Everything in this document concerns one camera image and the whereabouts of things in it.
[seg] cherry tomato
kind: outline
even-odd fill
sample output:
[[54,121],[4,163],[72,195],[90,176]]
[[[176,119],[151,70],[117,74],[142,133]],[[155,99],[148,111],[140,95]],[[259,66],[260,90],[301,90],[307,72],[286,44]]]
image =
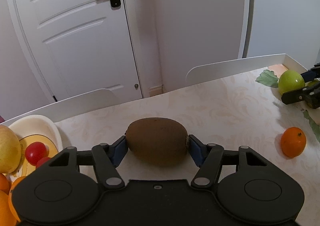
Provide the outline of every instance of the cherry tomato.
[[44,143],[33,142],[27,146],[24,155],[31,165],[36,166],[41,158],[48,156],[48,151]]
[[42,157],[38,162],[37,162],[37,165],[36,165],[36,169],[43,165],[45,162],[49,161],[51,159],[51,157]]

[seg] brown kiwi fruit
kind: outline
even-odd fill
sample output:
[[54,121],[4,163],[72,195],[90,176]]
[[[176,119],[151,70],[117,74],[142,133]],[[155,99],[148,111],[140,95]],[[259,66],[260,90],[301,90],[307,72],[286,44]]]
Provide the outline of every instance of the brown kiwi fruit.
[[187,130],[172,119],[136,120],[129,125],[125,137],[134,155],[153,165],[176,165],[188,152]]

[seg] small orange fruit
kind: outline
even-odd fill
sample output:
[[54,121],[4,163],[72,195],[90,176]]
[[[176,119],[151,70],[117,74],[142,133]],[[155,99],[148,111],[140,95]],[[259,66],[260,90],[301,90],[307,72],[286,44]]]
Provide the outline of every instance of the small orange fruit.
[[17,178],[11,185],[10,193],[9,193],[9,208],[13,216],[16,218],[18,222],[21,222],[18,213],[16,212],[16,209],[13,207],[12,204],[12,190],[17,186],[18,183],[20,183],[23,179],[25,179],[25,176]]
[[0,190],[5,192],[6,194],[9,194],[10,189],[10,183],[8,179],[0,173]]
[[17,220],[9,208],[8,195],[3,191],[0,191],[0,222],[1,225],[5,226],[15,226],[17,224]]
[[307,140],[306,136],[300,128],[288,128],[282,135],[280,145],[282,152],[290,158],[300,155]]

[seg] door frame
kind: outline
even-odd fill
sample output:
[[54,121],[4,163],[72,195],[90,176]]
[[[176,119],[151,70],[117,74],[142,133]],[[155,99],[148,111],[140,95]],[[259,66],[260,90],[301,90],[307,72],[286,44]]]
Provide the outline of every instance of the door frame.
[[[50,90],[50,87],[48,86],[47,82],[45,81],[38,64],[36,63],[36,60],[29,46],[27,37],[24,33],[22,23],[19,17],[16,1],[7,0],[7,4],[9,6],[10,16],[12,19],[14,30],[18,37],[18,41],[23,51],[23,54],[30,66],[30,69],[33,72],[45,96],[49,100],[49,103],[54,103],[55,100],[53,98],[53,93]],[[137,14],[136,14],[136,9],[134,5],[134,0],[124,0],[124,9],[126,13],[129,35],[130,35],[131,44],[132,44],[133,57],[136,64],[137,75],[140,83],[142,97],[147,98],[149,97],[149,89],[147,86],[145,69],[143,65],[143,56],[142,56],[142,50],[141,50],[140,35],[139,35],[138,21],[137,21]]]

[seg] table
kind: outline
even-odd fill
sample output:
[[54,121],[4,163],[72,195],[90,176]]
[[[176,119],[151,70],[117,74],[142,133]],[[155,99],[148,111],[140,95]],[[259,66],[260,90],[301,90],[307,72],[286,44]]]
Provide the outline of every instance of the table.
[[[255,81],[264,69],[95,110],[56,125],[64,147],[73,145],[78,150],[91,149],[101,142],[111,144],[124,135],[131,122],[146,117],[174,119],[205,144],[220,144],[228,150],[250,146],[302,186],[305,202],[297,222],[302,226],[319,225],[320,144],[300,105],[284,105],[277,89]],[[304,152],[294,159],[286,158],[279,147],[280,137],[289,127],[301,128],[307,137]],[[158,168],[142,163],[128,151],[117,170],[125,182],[129,179],[190,182],[198,168],[190,156],[177,167]],[[81,171],[94,177],[90,167],[81,167]],[[223,167],[220,178],[234,171],[234,166]]]

